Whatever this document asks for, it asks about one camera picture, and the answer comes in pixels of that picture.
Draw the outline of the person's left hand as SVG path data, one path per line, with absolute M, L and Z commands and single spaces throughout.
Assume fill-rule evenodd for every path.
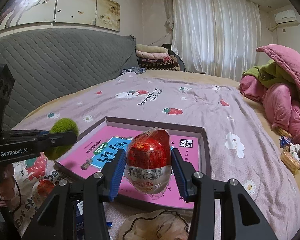
M 15 197 L 14 167 L 12 164 L 0 167 L 0 206 L 7 207 Z

